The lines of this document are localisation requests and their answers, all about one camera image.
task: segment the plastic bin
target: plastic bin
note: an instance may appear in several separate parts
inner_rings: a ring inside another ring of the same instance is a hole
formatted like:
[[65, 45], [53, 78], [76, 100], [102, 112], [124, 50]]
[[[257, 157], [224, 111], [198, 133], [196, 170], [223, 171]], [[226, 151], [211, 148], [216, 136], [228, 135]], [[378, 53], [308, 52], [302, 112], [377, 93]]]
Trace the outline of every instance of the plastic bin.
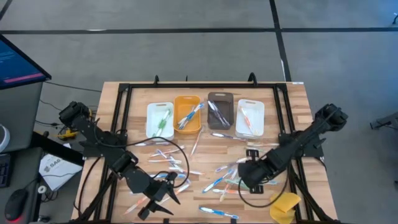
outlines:
[[184, 129], [179, 130], [178, 128], [178, 122], [191, 113], [200, 102], [199, 96], [177, 96], [174, 99], [174, 130], [176, 132], [193, 134], [200, 130], [200, 110], [195, 113], [192, 120], [188, 122]]
[[[160, 134], [160, 137], [172, 140], [174, 138], [173, 118], [174, 118], [174, 106], [173, 103], [151, 103], [147, 107], [147, 128], [146, 134], [148, 138], [151, 138], [154, 133], [158, 130], [158, 125], [167, 110], [171, 110], [172, 114], [168, 118], [166, 125]], [[153, 139], [153, 141], [163, 141], [161, 139]]]
[[[239, 107], [242, 106], [243, 110], [248, 115], [250, 123], [257, 134], [253, 134], [245, 122], [242, 112]], [[254, 100], [239, 100], [238, 109], [236, 113], [236, 129], [235, 134], [237, 137], [259, 139], [264, 134], [264, 104], [260, 101]]]
[[[234, 95], [232, 93], [211, 92], [207, 98], [215, 103], [225, 120], [232, 126], [234, 124]], [[231, 128], [224, 127], [214, 113], [211, 112], [209, 106], [207, 109], [207, 123], [210, 129], [229, 130]]]

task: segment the computer mouse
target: computer mouse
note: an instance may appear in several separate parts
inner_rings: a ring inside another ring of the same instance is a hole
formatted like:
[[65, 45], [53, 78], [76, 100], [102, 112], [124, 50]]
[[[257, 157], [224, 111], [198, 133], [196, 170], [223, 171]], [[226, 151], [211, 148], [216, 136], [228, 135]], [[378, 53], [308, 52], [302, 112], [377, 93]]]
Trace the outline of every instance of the computer mouse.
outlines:
[[4, 209], [6, 220], [14, 221], [20, 217], [24, 211], [27, 195], [28, 191], [25, 189], [18, 189], [11, 194]]

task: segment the keyboard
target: keyboard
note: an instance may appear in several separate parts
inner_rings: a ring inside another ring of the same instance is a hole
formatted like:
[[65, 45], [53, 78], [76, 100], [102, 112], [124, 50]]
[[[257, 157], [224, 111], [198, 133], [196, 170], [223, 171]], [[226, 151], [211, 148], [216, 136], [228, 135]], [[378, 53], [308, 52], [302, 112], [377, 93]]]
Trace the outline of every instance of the keyboard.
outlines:
[[0, 154], [0, 187], [8, 187], [11, 179], [11, 155]]

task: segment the orange container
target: orange container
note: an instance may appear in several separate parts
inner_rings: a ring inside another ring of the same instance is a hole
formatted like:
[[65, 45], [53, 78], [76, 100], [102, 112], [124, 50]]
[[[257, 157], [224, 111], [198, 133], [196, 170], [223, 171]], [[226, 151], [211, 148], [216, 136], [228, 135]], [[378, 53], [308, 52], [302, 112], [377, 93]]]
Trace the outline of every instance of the orange container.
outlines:
[[184, 129], [180, 130], [178, 128], [178, 122], [191, 113], [199, 103], [199, 96], [178, 96], [174, 99], [174, 130], [176, 130], [176, 132], [181, 134], [193, 134], [200, 130], [200, 110], [193, 115], [193, 118]]

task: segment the floor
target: floor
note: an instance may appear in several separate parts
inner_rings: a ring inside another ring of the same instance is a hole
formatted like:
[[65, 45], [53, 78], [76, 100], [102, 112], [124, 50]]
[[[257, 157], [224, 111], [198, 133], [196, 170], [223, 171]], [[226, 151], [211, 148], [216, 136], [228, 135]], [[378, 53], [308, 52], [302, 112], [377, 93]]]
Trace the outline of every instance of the floor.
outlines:
[[[0, 30], [274, 27], [268, 0], [8, 0]], [[0, 7], [6, 0], [0, 0]], [[394, 27], [398, 2], [278, 0], [281, 28]], [[292, 81], [304, 82], [314, 112], [333, 102], [348, 124], [327, 134], [323, 148], [339, 219], [396, 223], [397, 138], [369, 122], [398, 111], [398, 32], [282, 32]], [[275, 33], [14, 34], [6, 35], [53, 76], [53, 82], [100, 90], [105, 81], [284, 81]], [[44, 85], [42, 100], [64, 107], [72, 100], [98, 103], [95, 92]], [[40, 105], [37, 119], [57, 121]], [[36, 126], [36, 130], [47, 128]], [[79, 176], [40, 213], [65, 222]]]

